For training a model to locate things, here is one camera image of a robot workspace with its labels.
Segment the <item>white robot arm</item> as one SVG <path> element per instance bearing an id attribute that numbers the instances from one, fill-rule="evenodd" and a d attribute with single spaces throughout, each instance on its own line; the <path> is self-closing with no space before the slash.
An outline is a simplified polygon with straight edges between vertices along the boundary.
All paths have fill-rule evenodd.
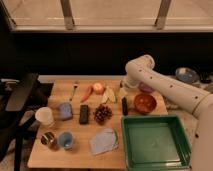
<path id="1" fill-rule="evenodd" d="M 150 55 L 128 61 L 122 85 L 137 88 L 145 83 L 197 118 L 191 171 L 213 171 L 213 94 L 155 72 L 154 66 Z"/>

